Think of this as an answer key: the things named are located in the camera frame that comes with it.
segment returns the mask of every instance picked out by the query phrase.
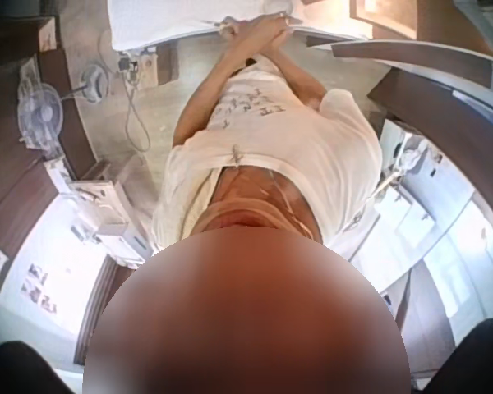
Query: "white t-shirt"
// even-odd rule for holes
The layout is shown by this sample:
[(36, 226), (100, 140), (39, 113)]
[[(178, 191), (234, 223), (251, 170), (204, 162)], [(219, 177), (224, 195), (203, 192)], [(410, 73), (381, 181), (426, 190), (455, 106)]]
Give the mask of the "white t-shirt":
[(152, 224), (156, 244), (189, 236), (222, 169), (245, 165), (287, 177), (331, 246), (376, 188), (381, 160), (376, 133), (348, 91), (329, 91), (317, 112), (260, 62), (228, 81), (207, 129), (169, 154)]

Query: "floor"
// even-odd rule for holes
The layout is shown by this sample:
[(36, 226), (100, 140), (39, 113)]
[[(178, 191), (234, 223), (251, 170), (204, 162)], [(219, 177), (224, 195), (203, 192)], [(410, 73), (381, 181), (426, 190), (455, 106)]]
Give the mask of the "floor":
[[(85, 65), (99, 60), (99, 52), (110, 68), (116, 68), (118, 57), (110, 46), (104, 0), (67, 2), (61, 10), (61, 36), (73, 86), (77, 86)], [(222, 51), (223, 41), (218, 36), (181, 39), (177, 42), (179, 79), (136, 94), (135, 104), (150, 133), (151, 147), (142, 155), (143, 165), (132, 173), (126, 190), (145, 227), (157, 202), (177, 119)], [(285, 51), (327, 88), (350, 90), (366, 115), (377, 110), (366, 95), (389, 70), (387, 66), (365, 60), (335, 59), (329, 52), (307, 49), (300, 38), (293, 38)], [(77, 105), (97, 157), (120, 167), (133, 153), (124, 130), (128, 102), (122, 81), (112, 80), (111, 92), (101, 104), (93, 106), (79, 100)], [(145, 146), (144, 131), (134, 117), (130, 120), (130, 134), (137, 144)]]

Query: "man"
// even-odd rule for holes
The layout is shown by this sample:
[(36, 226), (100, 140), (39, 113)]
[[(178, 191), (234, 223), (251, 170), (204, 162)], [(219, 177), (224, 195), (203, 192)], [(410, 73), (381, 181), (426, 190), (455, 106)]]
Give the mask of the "man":
[[(289, 34), (285, 15), (227, 31), (227, 50), (174, 132), (154, 215), (159, 248), (232, 226), (331, 246), (375, 189), (374, 131), (349, 92), (327, 92), (280, 52)], [(256, 55), (263, 56), (230, 77)]]

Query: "electrical cord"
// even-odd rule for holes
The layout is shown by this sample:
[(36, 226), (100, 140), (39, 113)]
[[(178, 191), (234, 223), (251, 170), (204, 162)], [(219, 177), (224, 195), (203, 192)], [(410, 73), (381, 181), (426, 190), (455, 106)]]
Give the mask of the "electrical cord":
[[(101, 43), (102, 43), (102, 38), (104, 34), (109, 31), (110, 29), (104, 30), (100, 35), (99, 38), (97, 39), (97, 53), (99, 54), (99, 60), (102, 63), (102, 65), (106, 68), (109, 74), (112, 76), (121, 76), (121, 81), (124, 86), (124, 91), (126, 92), (126, 96), (128, 98), (128, 109), (127, 109), (127, 116), (126, 116), (126, 122), (124, 126), (124, 131), (126, 133), (126, 138), (128, 142), (131, 144), (133, 149), (135, 149), (139, 153), (146, 153), (150, 151), (151, 149), (151, 138), (150, 138), (150, 133), (148, 132), (148, 129), (146, 128), (145, 123), (142, 121), (141, 116), (139, 115), (135, 103), (134, 103), (134, 98), (135, 98), (135, 92), (137, 91), (137, 85), (139, 84), (139, 81), (130, 81), (127, 78), (127, 73), (121, 72), (121, 71), (114, 71), (112, 70), (109, 66), (108, 63), (104, 60), (104, 57), (102, 55), (102, 51), (100, 50)], [(127, 83), (131, 85), (131, 92), (128, 90)], [(133, 141), (133, 139), (130, 136), (130, 116), (131, 112), (133, 112), (136, 120), (139, 122), (139, 125), (141, 126), (142, 130), (144, 131), (145, 137), (146, 137), (146, 146), (145, 148), (141, 148), (140, 146), (137, 146), (137, 144)]]

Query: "white cloth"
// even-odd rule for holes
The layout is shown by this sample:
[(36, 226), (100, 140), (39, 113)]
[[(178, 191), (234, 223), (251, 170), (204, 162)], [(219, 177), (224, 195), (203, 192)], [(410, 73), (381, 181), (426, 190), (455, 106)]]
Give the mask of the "white cloth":
[(316, 112), (265, 59), (231, 78), (207, 130), (169, 154), (154, 214), (156, 243), (165, 248), (187, 237), (223, 167), (238, 164), (286, 176), (331, 246), (376, 188), (381, 159), (376, 133), (348, 91), (331, 90)]

